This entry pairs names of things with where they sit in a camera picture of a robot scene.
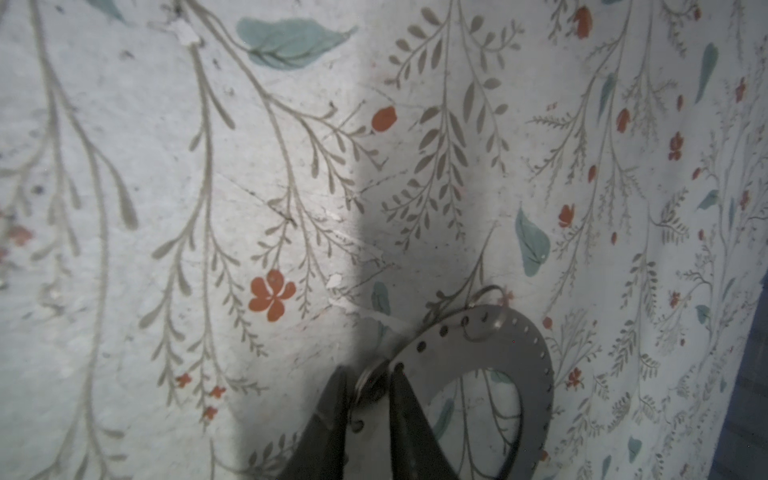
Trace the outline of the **perforated metal ring disc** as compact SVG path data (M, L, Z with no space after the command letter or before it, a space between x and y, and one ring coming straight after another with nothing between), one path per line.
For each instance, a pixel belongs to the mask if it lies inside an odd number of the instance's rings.
M508 302L477 293L424 327L376 310L393 335L360 376L353 397L344 475L393 479L389 376L402 363L457 479L530 479L552 416L554 372L534 323Z

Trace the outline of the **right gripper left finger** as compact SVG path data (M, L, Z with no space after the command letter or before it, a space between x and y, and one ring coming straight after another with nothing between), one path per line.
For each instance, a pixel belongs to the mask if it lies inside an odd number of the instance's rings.
M329 378L280 480L342 479L350 410L348 369L339 366Z

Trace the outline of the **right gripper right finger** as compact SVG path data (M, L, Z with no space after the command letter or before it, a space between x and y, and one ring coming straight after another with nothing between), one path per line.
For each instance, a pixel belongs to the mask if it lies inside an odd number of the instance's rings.
M413 388L397 363L389 376L390 464L394 480L457 479Z

